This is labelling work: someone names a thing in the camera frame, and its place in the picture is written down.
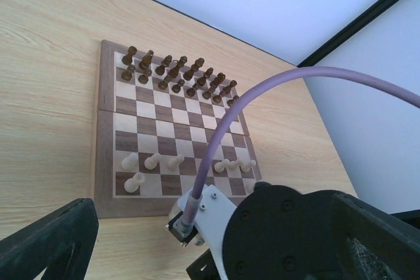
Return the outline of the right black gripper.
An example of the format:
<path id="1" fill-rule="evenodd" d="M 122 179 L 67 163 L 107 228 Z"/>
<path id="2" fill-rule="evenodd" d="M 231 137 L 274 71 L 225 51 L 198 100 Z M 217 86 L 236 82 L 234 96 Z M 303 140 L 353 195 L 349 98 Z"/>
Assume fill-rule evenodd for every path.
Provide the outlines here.
<path id="1" fill-rule="evenodd" d="M 227 279 L 344 279 L 331 236 L 331 200 L 338 193 L 257 183 L 226 227 Z"/>

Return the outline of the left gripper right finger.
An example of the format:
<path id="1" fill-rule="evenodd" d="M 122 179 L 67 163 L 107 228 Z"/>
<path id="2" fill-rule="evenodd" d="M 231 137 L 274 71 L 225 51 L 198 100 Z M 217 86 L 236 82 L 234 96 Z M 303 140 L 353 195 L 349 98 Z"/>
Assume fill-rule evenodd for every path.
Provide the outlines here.
<path id="1" fill-rule="evenodd" d="M 332 197 L 331 236 L 345 279 L 419 278 L 419 229 L 351 195 Z"/>

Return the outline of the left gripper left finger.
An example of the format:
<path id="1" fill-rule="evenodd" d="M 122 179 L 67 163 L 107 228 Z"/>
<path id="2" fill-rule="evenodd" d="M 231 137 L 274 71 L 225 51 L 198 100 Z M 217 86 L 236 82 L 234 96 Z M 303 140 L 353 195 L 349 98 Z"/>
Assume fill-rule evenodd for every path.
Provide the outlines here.
<path id="1" fill-rule="evenodd" d="M 98 227 L 93 200 L 73 200 L 1 240 L 1 278 L 84 279 Z"/>

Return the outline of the light chess piece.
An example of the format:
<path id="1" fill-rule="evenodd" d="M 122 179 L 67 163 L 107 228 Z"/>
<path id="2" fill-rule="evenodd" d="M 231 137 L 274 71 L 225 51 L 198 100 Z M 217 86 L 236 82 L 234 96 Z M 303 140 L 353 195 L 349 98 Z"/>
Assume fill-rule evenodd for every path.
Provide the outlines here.
<path id="1" fill-rule="evenodd" d="M 137 153 L 130 153 L 121 162 L 121 167 L 127 171 L 133 170 L 137 165 L 138 165 Z"/>
<path id="2" fill-rule="evenodd" d="M 124 183 L 124 189 L 128 193 L 134 193 L 142 183 L 145 181 L 145 174 L 141 172 L 135 173 L 128 178 Z"/>

